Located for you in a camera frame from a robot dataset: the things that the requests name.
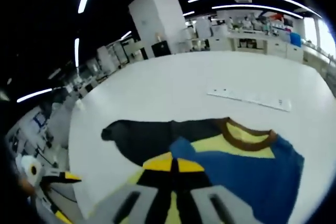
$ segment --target black ceiling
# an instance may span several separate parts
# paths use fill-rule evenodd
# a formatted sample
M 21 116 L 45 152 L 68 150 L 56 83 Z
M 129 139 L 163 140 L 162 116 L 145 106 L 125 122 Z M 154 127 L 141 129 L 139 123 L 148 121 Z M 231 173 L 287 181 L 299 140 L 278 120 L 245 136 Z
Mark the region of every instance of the black ceiling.
M 0 86 L 14 97 L 55 86 L 47 77 L 57 68 L 73 61 L 74 39 L 80 38 L 80 61 L 93 57 L 96 49 L 135 30 L 128 5 L 133 0 L 88 0 L 78 14 L 80 0 L 4 0 L 5 36 L 1 55 L 5 67 Z M 202 0 L 188 3 L 179 0 L 183 12 L 211 12 L 216 5 L 234 4 L 234 0 Z M 295 0 L 303 4 L 305 0 Z M 253 0 L 253 4 L 286 10 L 297 7 L 278 0 Z

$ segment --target brown collar trim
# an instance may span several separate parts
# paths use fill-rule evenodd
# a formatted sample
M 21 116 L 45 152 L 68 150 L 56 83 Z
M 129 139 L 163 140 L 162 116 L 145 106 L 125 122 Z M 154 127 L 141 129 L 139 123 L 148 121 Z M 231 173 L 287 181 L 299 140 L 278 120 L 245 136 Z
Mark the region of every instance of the brown collar trim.
M 231 118 L 222 118 L 222 119 L 215 119 L 214 120 L 216 125 L 219 127 L 220 131 L 223 134 L 223 137 L 228 141 L 231 145 L 234 147 L 241 149 L 243 151 L 250 151 L 250 152 L 256 152 L 259 150 L 262 150 L 264 148 L 269 147 L 272 143 L 274 143 L 277 140 L 277 134 L 273 131 L 255 131 L 248 129 L 241 124 L 233 121 Z M 253 136 L 263 136 L 263 135 L 268 135 L 268 137 L 263 140 L 260 143 L 247 143 L 242 140 L 234 138 L 228 128 L 227 128 L 227 123 L 240 128 L 241 130 L 253 135 Z

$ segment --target table surface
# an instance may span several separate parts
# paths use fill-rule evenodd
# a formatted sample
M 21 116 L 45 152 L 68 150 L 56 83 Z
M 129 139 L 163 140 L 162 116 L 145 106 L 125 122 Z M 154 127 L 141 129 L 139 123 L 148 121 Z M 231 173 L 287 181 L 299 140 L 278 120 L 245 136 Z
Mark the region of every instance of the table surface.
M 212 88 L 288 98 L 292 111 L 207 95 Z M 189 52 L 137 62 L 80 101 L 72 112 L 69 163 L 70 170 L 83 178 L 74 185 L 83 215 L 87 217 L 95 204 L 140 169 L 122 156 L 114 142 L 101 139 L 102 129 L 110 123 L 226 116 L 251 129 L 274 129 L 304 156 L 289 223 L 305 222 L 335 175 L 336 100 L 313 68 L 275 56 L 231 51 Z

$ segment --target white table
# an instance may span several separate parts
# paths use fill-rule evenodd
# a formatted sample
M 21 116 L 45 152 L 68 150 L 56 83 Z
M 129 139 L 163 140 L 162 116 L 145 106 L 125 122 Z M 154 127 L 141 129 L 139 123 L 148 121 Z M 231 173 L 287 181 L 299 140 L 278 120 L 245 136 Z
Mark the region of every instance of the white table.
M 282 112 L 206 95 L 226 87 L 289 98 Z M 335 173 L 336 100 L 312 68 L 247 52 L 191 52 L 141 61 L 109 77 L 72 112 L 70 169 L 85 217 L 140 167 L 128 161 L 101 131 L 120 119 L 185 121 L 230 116 L 256 130 L 274 129 L 304 156 L 304 169 L 289 223 L 303 223 L 324 198 Z

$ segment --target window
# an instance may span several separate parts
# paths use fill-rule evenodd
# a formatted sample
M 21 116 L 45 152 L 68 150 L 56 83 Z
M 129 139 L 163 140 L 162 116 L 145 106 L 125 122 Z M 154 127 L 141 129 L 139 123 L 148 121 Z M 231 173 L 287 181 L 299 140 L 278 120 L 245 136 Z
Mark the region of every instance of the window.
M 317 46 L 317 35 L 316 35 L 316 28 L 315 28 L 315 22 L 313 18 L 304 18 L 304 34 L 305 39 L 310 40 L 315 46 Z
M 326 23 L 319 19 L 319 28 L 320 28 L 320 38 L 321 38 L 321 49 L 326 53 L 333 56 L 336 59 L 336 46 L 335 41 L 329 31 Z

